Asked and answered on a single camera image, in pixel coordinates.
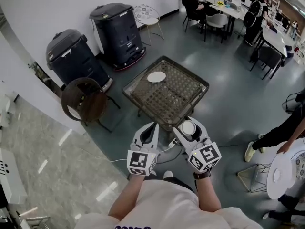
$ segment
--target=marble tile floor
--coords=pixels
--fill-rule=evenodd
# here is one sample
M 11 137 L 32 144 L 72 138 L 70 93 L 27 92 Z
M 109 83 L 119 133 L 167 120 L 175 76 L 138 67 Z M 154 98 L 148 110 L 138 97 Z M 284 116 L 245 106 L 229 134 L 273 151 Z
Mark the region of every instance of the marble tile floor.
M 26 217 L 50 216 L 56 229 L 72 229 L 79 214 L 107 213 L 127 183 L 125 176 L 87 134 L 71 132 L 59 146 L 68 128 L 22 98 L 16 107 L 0 144 L 14 153 L 28 193 L 25 204 L 10 205 L 13 215 L 38 207 Z M 39 174 L 45 160 L 48 163 Z

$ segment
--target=white round table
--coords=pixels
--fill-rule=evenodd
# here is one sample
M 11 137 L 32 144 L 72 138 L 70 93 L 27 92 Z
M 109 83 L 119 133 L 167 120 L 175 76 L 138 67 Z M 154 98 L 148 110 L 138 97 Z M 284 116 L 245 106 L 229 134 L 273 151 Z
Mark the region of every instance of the white round table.
M 292 163 L 289 156 L 278 154 L 271 163 L 267 177 L 267 193 L 269 198 L 281 197 L 292 180 Z

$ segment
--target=wall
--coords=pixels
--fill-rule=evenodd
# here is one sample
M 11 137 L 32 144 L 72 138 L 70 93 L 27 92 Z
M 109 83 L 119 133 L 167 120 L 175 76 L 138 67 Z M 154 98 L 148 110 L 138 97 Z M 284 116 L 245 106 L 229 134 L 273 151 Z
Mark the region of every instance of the wall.
M 59 86 L 62 81 L 46 65 L 48 43 L 58 32 L 77 29 L 87 36 L 89 47 L 97 54 L 99 50 L 88 17 L 97 6 L 112 2 L 133 6 L 145 3 L 160 15 L 179 8 L 178 0 L 0 0 L 4 14 L 23 46 Z
M 59 98 L 51 92 L 22 62 L 0 32 L 0 81 L 34 107 L 62 123 L 64 126 L 84 134 L 79 122 L 71 120 L 63 112 Z
M 305 18 L 285 0 L 280 0 L 280 9 L 282 10 L 282 14 L 290 19 L 290 22 L 297 20 L 299 25 L 298 29 L 300 30 L 299 34 L 301 34 L 305 26 Z
M 10 24 L 6 22 L 2 28 L 0 29 L 4 38 L 7 40 L 9 45 L 15 51 L 15 53 L 19 56 L 19 58 L 25 63 L 25 65 L 34 63 L 34 60 L 26 51 L 20 40 L 17 38 L 16 34 L 12 30 Z

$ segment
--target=glass table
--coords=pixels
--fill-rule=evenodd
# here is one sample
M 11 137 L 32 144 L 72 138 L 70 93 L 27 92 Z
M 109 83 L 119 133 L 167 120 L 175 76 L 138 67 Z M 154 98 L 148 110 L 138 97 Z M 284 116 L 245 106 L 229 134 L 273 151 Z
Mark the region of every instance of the glass table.
M 158 83 L 149 82 L 147 76 L 157 71 L 164 72 L 166 78 Z M 193 112 L 208 89 L 208 82 L 162 56 L 133 78 L 122 91 L 139 111 L 171 132 L 173 126 L 179 126 Z

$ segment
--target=white label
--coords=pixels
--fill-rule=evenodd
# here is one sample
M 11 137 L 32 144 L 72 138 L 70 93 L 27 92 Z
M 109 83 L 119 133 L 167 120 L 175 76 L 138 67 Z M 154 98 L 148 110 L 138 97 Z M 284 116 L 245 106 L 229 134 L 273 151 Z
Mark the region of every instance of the white label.
M 65 52 L 61 57 L 63 58 L 64 56 L 66 56 L 70 52 L 71 52 L 71 49 L 67 50 L 67 52 Z
M 123 16 L 123 15 L 125 15 L 125 14 L 127 14 L 127 12 L 120 14 L 120 17 Z

